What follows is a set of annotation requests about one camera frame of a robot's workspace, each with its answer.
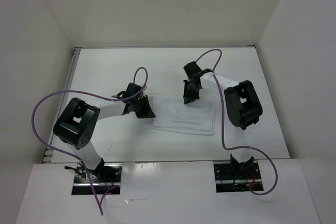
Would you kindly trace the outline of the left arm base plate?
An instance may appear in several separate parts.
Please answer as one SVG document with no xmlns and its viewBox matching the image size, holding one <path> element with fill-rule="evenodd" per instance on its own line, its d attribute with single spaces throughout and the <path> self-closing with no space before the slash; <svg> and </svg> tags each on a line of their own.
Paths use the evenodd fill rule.
<svg viewBox="0 0 336 224">
<path fill-rule="evenodd" d="M 106 163 L 105 169 L 107 173 L 100 178 L 90 173 L 92 180 L 92 185 L 95 189 L 97 195 L 103 195 L 106 191 L 111 189 L 109 195 L 118 195 L 120 193 L 120 183 L 122 175 L 122 164 L 121 163 Z M 83 169 L 81 164 L 77 164 L 76 168 L 71 168 L 69 166 L 66 169 L 73 170 L 75 172 L 74 181 L 72 185 L 72 195 L 92 195 L 91 186 L 89 183 L 88 176 Z"/>
</svg>

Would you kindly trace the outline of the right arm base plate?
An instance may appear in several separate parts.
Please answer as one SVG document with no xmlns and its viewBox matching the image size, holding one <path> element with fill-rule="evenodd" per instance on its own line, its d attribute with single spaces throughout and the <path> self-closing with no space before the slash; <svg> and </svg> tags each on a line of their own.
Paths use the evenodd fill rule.
<svg viewBox="0 0 336 224">
<path fill-rule="evenodd" d="M 213 167 L 217 193 L 245 192 L 250 186 L 256 192 L 264 190 L 257 162 L 239 175 L 234 174 L 229 161 L 214 163 Z"/>
</svg>

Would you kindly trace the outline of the white skirt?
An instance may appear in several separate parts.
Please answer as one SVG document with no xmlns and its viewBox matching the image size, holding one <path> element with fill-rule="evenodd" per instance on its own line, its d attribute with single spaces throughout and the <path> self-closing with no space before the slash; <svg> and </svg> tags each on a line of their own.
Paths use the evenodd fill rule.
<svg viewBox="0 0 336 224">
<path fill-rule="evenodd" d="M 212 101 L 184 104 L 178 98 L 152 97 L 150 106 L 155 114 L 152 129 L 192 135 L 215 133 L 215 103 Z"/>
</svg>

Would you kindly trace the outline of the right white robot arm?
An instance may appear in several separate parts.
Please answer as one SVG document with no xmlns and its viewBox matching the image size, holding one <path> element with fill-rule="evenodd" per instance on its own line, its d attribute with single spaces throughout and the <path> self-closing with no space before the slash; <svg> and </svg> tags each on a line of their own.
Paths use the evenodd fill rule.
<svg viewBox="0 0 336 224">
<path fill-rule="evenodd" d="M 222 124 L 228 118 L 235 127 L 237 139 L 231 151 L 230 172 L 235 178 L 243 178 L 251 169 L 254 157 L 251 155 L 253 131 L 263 113 L 258 95 L 249 81 L 233 81 L 213 73 L 211 69 L 202 70 L 192 61 L 183 67 L 187 79 L 184 80 L 184 104 L 200 98 L 201 89 L 211 90 L 220 96 L 222 106 Z"/>
</svg>

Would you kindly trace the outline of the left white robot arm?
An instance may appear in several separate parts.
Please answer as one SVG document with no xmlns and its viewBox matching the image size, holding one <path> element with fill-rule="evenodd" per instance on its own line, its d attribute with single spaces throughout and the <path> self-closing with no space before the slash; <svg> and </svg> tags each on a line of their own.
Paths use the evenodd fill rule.
<svg viewBox="0 0 336 224">
<path fill-rule="evenodd" d="M 53 133 L 83 161 L 87 168 L 86 176 L 91 181 L 98 182 L 111 172 L 104 166 L 103 158 L 91 143 L 96 123 L 132 112 L 138 119 L 155 118 L 148 96 L 144 95 L 141 86 L 135 83 L 129 83 L 125 91 L 112 97 L 112 101 L 93 105 L 80 98 L 71 99 L 56 121 Z"/>
</svg>

